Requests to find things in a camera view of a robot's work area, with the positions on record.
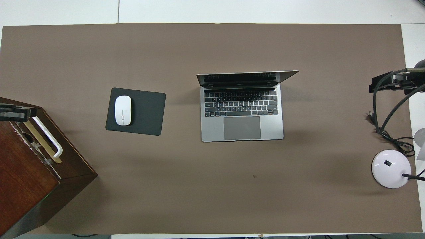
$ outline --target wooden cabinet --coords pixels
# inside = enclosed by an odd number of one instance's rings
[[[57,163],[49,155],[55,145],[32,118],[0,122],[0,238],[8,239],[45,224],[97,174],[41,107],[0,102],[37,108],[63,148]]]

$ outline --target white handle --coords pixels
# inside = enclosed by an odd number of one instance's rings
[[[43,132],[47,135],[47,137],[50,139],[50,141],[52,141],[52,143],[56,147],[57,152],[53,157],[55,158],[59,157],[59,155],[61,155],[63,151],[62,146],[60,146],[57,140],[53,137],[53,135],[49,132],[49,130],[46,128],[46,126],[44,126],[43,122],[41,122],[41,120],[37,116],[33,118],[34,118],[34,121],[38,124],[38,126],[43,130]]]

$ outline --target silver laptop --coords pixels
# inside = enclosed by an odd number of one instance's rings
[[[298,71],[198,74],[204,142],[283,139],[279,83]]]

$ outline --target computer mouse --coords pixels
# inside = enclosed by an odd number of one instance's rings
[[[131,98],[128,95],[118,96],[115,100],[115,121],[126,126],[131,123]]]

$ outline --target laptop keyboard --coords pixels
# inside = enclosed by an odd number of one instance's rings
[[[276,90],[205,91],[205,117],[278,114]]]

